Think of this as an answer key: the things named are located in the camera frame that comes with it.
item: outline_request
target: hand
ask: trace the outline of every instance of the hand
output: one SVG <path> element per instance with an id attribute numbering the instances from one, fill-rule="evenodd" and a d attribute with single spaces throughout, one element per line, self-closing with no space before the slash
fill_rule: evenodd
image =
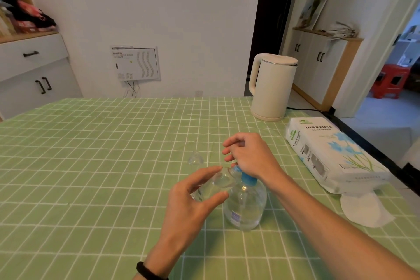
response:
<path id="1" fill-rule="evenodd" d="M 223 142 L 225 161 L 236 160 L 245 173 L 264 182 L 284 174 L 267 143 L 258 133 L 236 133 Z"/>
<path id="2" fill-rule="evenodd" d="M 198 202 L 190 195 L 221 169 L 222 166 L 199 169 L 171 188 L 160 238 L 144 261 L 144 266 L 155 275 L 168 277 L 181 254 L 197 237 L 207 216 L 229 197 L 224 191 Z"/>

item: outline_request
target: kettle base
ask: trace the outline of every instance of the kettle base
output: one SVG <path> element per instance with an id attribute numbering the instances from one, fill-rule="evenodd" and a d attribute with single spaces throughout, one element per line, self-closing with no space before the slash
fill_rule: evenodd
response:
<path id="1" fill-rule="evenodd" d="M 251 114 L 254 115 L 254 117 L 256 117 L 257 119 L 262 119 L 263 121 L 269 121 L 269 122 L 277 122 L 280 121 L 284 118 L 284 116 L 282 117 L 275 117 L 275 118 L 271 118 L 271 117 L 264 117 L 261 115 L 258 115 L 256 113 L 254 113 L 253 111 L 251 111 Z"/>

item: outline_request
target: blue bottle cap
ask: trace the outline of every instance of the blue bottle cap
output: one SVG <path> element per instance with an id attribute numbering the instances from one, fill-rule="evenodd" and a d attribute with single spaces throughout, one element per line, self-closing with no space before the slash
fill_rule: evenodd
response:
<path id="1" fill-rule="evenodd" d="M 242 182 L 248 186 L 255 186 L 258 181 L 258 179 L 256 179 L 255 177 L 249 176 L 248 174 L 245 174 L 244 172 L 242 172 L 241 179 L 242 179 Z"/>

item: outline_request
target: table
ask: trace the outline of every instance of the table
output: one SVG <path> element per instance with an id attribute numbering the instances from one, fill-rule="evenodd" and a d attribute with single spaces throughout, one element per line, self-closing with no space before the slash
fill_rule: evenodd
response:
<path id="1" fill-rule="evenodd" d="M 343 216 L 283 139 L 289 117 L 264 122 L 251 98 L 65 99 L 0 123 L 0 279 L 131 279 L 159 237 L 168 192 L 198 150 L 223 163 L 221 142 L 259 132 L 286 172 Z M 419 223 L 390 185 L 396 219 L 357 226 L 420 268 Z M 328 279 L 325 265 L 269 193 L 261 224 L 243 233 L 216 208 L 170 279 Z"/>

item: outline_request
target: drawer handle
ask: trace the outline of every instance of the drawer handle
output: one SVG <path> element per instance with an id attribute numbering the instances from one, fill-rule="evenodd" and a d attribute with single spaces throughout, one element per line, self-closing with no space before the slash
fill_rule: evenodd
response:
<path id="1" fill-rule="evenodd" d="M 45 89 L 44 89 L 44 87 L 42 86 L 42 83 L 41 83 L 41 81 L 39 81 L 39 80 L 35 80 L 35 82 L 36 83 L 39 83 L 39 86 L 41 87 L 41 89 L 42 89 L 42 92 L 41 92 L 41 94 L 45 94 L 46 92 L 45 92 Z"/>
<path id="2" fill-rule="evenodd" d="M 34 51 L 34 52 L 31 52 L 31 53 L 24 53 L 24 57 L 26 58 L 27 56 L 34 56 L 36 54 L 39 54 L 39 52 L 38 51 Z"/>
<path id="3" fill-rule="evenodd" d="M 42 77 L 42 79 L 45 80 L 45 82 L 47 82 L 47 84 L 48 84 L 48 89 L 47 90 L 48 91 L 52 90 L 53 88 L 50 86 L 50 83 L 49 83 L 48 79 L 46 77 Z"/>

